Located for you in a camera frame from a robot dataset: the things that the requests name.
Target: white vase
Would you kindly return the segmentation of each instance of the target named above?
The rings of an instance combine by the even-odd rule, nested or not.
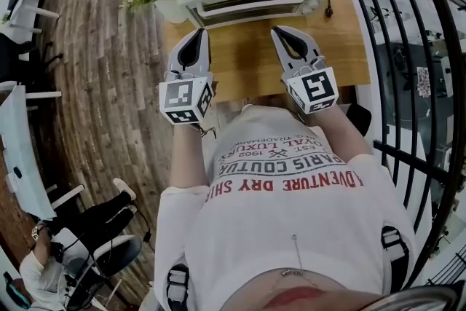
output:
[[[163,17],[171,23],[183,23],[188,18],[186,10],[180,7],[176,0],[156,0],[154,4]]]

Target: wooden table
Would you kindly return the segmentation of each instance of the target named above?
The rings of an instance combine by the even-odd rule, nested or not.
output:
[[[306,17],[260,20],[209,30],[214,80],[218,81],[216,102],[235,101],[285,92],[283,73],[270,37],[274,25],[286,25],[311,35],[333,67],[337,85],[370,83],[363,37],[352,0],[331,0],[333,17],[324,15],[322,3]],[[194,26],[164,24],[165,52]]]

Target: black strap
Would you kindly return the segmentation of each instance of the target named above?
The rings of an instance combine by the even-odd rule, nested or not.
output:
[[[167,300],[171,311],[188,311],[189,270],[184,264],[177,264],[168,272]]]
[[[400,232],[391,226],[382,229],[382,247],[384,255],[390,258],[392,285],[390,293],[400,291],[408,274],[409,249],[401,239]]]

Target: white t-shirt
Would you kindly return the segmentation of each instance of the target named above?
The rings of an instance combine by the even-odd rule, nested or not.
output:
[[[222,132],[207,169],[210,187],[162,193],[154,290],[166,310],[167,274],[179,261],[197,309],[218,311],[255,276],[300,268],[294,235],[303,269],[381,294],[389,225],[408,246],[411,273],[414,231],[390,175],[369,155],[345,164],[288,111],[246,109]]]
[[[63,274],[64,267],[50,257],[45,266],[30,252],[21,262],[20,275],[24,286],[36,300],[33,306],[48,310],[62,310],[65,302],[66,279]]]

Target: oven door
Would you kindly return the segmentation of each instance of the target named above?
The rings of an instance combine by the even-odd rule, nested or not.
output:
[[[305,0],[227,0],[190,9],[202,27],[294,15]]]

